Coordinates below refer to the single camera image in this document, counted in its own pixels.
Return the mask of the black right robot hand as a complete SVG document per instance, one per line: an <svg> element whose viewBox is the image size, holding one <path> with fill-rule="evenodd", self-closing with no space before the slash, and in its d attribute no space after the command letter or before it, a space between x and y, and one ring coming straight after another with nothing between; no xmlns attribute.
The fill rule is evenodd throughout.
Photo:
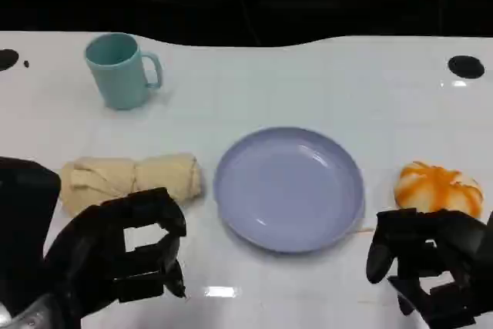
<svg viewBox="0 0 493 329"><path fill-rule="evenodd" d="M380 212L366 276L386 279L401 313L430 328L474 324L492 310L492 223L457 210Z"/></svg>

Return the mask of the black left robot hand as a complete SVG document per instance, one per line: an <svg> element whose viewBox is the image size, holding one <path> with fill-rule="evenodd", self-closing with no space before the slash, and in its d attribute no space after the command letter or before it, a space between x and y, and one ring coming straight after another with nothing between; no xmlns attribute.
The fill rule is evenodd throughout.
<svg viewBox="0 0 493 329"><path fill-rule="evenodd" d="M156 224L166 235L126 250L124 231ZM163 187L131 193L83 210L59 233L44 259L50 293L63 328L111 303L159 297L184 298L177 260L186 219Z"/></svg>

